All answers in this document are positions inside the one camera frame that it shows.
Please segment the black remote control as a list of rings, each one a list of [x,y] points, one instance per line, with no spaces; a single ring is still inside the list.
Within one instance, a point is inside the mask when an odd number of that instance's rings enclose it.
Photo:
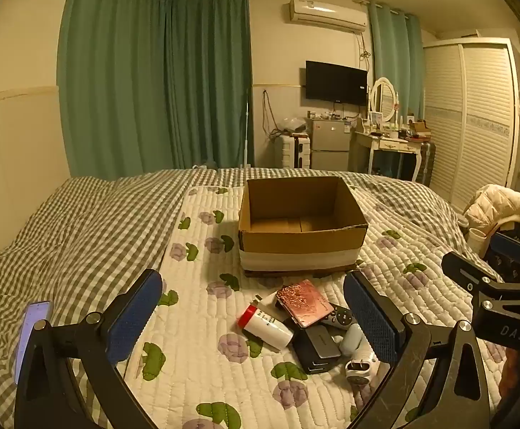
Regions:
[[[356,323],[353,313],[343,306],[331,304],[332,312],[324,317],[320,323],[343,331],[348,331],[352,324]]]

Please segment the grey power bank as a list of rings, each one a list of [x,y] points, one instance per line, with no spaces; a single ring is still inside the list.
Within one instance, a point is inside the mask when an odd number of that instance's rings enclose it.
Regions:
[[[310,356],[314,361],[334,360],[342,353],[324,325],[312,325],[304,330]]]

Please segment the white charger adapter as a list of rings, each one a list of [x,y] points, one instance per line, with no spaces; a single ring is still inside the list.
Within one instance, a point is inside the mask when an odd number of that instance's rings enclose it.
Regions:
[[[287,314],[284,308],[280,305],[275,291],[264,297],[255,295],[252,304],[278,321],[285,321],[289,318],[289,314]]]

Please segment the white suitcase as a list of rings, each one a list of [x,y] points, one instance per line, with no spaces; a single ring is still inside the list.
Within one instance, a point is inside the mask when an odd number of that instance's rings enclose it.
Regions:
[[[277,168],[310,168],[310,139],[306,134],[280,135],[274,140]]]

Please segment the white floral quilted mat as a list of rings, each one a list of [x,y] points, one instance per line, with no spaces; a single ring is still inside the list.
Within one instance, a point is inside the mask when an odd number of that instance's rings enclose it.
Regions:
[[[369,229],[356,260],[404,312],[451,326],[469,296],[440,261],[470,253],[462,217],[430,189],[353,174],[347,183]],[[350,384],[339,365],[305,374],[292,347],[276,350],[238,327],[241,312],[284,285],[249,277],[237,244],[244,182],[238,176],[178,191],[154,175],[87,179],[80,194],[80,273],[94,280],[85,306],[106,306],[147,267],[163,291],[129,357],[117,365],[161,428],[343,428],[387,372]],[[288,318],[284,322],[292,326]]]

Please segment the white air conditioner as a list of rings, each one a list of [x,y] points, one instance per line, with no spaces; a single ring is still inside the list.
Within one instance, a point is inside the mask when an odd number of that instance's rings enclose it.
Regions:
[[[354,33],[368,28],[365,12],[313,0],[290,0],[290,19],[294,22],[321,25]]]

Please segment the brown cardboard box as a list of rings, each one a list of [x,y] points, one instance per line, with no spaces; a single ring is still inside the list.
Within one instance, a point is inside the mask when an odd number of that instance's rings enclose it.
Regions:
[[[352,268],[368,228],[339,176],[249,179],[238,224],[241,268],[254,277]]]

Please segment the green curtain right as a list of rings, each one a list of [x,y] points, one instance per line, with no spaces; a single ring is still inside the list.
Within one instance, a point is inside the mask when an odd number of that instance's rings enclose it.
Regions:
[[[371,2],[369,26],[373,40],[374,76],[386,78],[399,94],[400,114],[423,116],[425,60],[420,20],[393,11],[387,4]]]

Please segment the white handheld device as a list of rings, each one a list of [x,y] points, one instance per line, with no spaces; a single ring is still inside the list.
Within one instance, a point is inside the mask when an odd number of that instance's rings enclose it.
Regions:
[[[362,343],[347,361],[344,370],[347,381],[355,385],[367,385],[376,375],[380,361],[368,343]]]

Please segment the light blue case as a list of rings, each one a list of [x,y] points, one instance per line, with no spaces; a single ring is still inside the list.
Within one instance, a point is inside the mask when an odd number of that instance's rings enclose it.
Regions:
[[[362,331],[360,324],[351,324],[343,335],[343,340],[339,343],[339,349],[343,356],[351,358],[359,347],[362,346],[365,339],[365,334]]]

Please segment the black flat box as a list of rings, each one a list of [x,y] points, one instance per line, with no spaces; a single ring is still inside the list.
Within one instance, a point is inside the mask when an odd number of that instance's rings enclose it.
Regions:
[[[324,325],[300,329],[291,344],[305,374],[328,372],[342,357],[338,345]]]

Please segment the white bottle red cap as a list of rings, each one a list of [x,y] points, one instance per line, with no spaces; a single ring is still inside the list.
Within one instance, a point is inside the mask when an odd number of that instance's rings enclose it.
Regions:
[[[238,327],[258,337],[276,350],[285,349],[294,332],[283,322],[250,304],[238,319]]]

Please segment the green curtain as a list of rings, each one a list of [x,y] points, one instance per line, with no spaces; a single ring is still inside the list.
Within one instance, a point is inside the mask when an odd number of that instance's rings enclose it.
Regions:
[[[66,0],[57,83],[70,172],[242,165],[248,0]]]
[[[399,94],[400,114],[423,116],[425,60],[420,20],[393,11],[387,4],[371,2],[369,26],[373,40],[374,76],[386,78]]]

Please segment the black wall television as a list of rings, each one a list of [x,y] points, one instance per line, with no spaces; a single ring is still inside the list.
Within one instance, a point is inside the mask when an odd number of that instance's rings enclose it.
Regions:
[[[337,64],[307,61],[305,98],[364,107],[368,103],[368,72]]]

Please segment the green curtain left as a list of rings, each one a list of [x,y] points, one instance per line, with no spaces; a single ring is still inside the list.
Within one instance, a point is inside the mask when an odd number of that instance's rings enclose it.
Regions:
[[[70,172],[242,165],[248,0],[66,0],[57,83]]]

